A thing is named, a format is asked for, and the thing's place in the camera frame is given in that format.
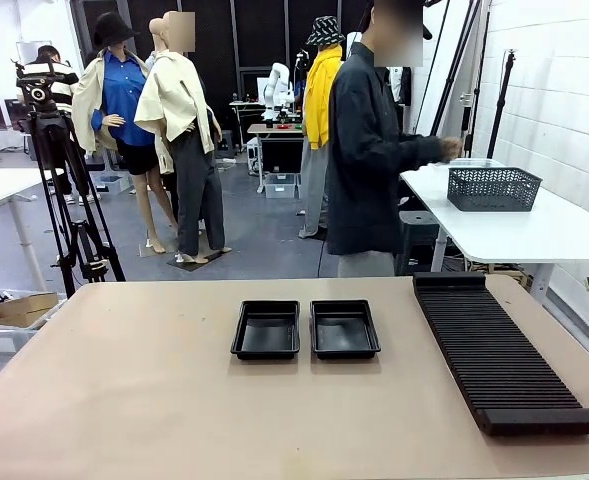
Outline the person's right hand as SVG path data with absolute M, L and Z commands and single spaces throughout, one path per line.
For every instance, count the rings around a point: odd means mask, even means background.
M 446 137 L 440 139 L 442 157 L 444 163 L 459 158 L 462 154 L 463 143 L 460 138 Z

